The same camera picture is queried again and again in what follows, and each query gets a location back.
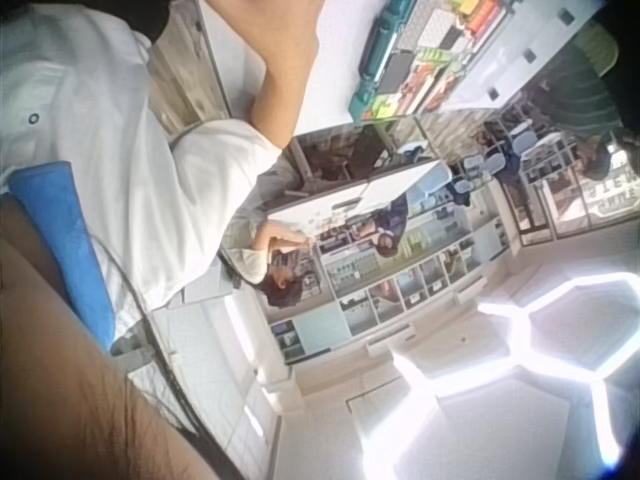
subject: white shirt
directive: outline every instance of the white shirt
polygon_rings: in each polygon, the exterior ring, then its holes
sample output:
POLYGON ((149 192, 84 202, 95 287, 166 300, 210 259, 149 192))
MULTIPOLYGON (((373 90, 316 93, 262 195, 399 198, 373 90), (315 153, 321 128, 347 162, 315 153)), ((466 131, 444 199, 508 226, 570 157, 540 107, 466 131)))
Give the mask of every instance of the white shirt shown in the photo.
MULTIPOLYGON (((154 309, 202 275, 225 226, 280 150, 247 123, 209 123, 173 155, 148 108, 149 41, 80 6, 35 6, 0 29, 2 172, 71 162, 89 233, 154 309)), ((118 316, 139 315, 94 242, 118 316)))

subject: tiled floor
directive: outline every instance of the tiled floor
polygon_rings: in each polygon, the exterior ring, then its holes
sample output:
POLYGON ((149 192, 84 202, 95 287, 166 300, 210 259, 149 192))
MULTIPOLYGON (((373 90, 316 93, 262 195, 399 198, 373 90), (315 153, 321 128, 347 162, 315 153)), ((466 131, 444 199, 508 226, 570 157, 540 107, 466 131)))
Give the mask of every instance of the tiled floor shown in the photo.
POLYGON ((153 323, 182 388, 209 431, 248 480, 264 480, 278 417, 233 337, 224 302, 157 311, 153 323))

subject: hexagonal ceiling light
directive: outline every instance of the hexagonal ceiling light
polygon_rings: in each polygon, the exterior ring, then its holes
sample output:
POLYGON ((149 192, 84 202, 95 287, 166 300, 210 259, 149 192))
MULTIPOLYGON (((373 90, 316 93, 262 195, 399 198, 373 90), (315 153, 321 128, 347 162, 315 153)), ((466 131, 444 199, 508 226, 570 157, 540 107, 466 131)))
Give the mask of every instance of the hexagonal ceiling light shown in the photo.
POLYGON ((593 415, 598 447, 603 463, 615 466, 621 457, 621 448, 611 427, 611 414, 605 380, 640 350, 640 329, 617 351, 611 354, 595 371, 577 367, 563 360, 536 352, 531 345, 530 315, 550 305, 575 287, 586 287, 611 282, 627 282, 640 299, 640 277, 628 272, 591 275, 574 278, 538 297, 524 307, 510 304, 480 303, 478 311, 509 320, 507 340, 510 354, 435 379, 425 377, 408 359, 394 353, 394 365, 411 386, 411 393, 364 440, 363 466, 370 480, 392 480, 393 465, 405 448, 418 435, 421 426, 437 408, 437 398, 462 393, 494 380, 503 378, 514 367, 586 384, 591 391, 593 415))

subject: cabinet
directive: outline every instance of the cabinet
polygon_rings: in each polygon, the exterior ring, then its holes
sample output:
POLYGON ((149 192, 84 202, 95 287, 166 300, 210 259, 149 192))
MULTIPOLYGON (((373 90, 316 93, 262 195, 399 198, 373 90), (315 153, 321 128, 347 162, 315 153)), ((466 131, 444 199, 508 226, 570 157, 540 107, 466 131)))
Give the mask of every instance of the cabinet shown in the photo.
POLYGON ((524 0, 513 5, 443 110, 502 108, 604 4, 603 0, 524 0))
POLYGON ((269 318, 285 361, 305 361, 374 334, 479 277, 509 245, 489 188, 471 199, 468 208, 448 203, 411 218, 392 259, 379 256, 367 238, 325 253, 316 248, 321 296, 269 318))

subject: dark hair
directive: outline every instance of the dark hair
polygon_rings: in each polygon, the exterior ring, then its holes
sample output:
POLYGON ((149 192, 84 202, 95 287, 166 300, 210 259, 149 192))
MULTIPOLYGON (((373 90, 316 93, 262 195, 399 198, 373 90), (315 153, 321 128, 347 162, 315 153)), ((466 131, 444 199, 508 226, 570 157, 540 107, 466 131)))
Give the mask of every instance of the dark hair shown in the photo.
POLYGON ((388 235, 386 233, 381 233, 380 236, 378 237, 378 244, 376 245, 376 251, 378 252, 378 255, 380 255, 381 257, 384 258, 393 258, 398 254, 398 243, 396 241, 395 237, 392 237, 391 235, 388 235), (390 238, 391 239, 391 246, 390 247, 384 247, 382 245, 380 245, 380 238, 383 237, 383 235, 386 238, 390 238))
POLYGON ((256 285, 256 288, 267 296, 267 301, 272 307, 286 308, 297 305, 302 297, 302 284, 304 275, 287 281, 284 288, 280 288, 273 278, 267 274, 264 280, 256 285))

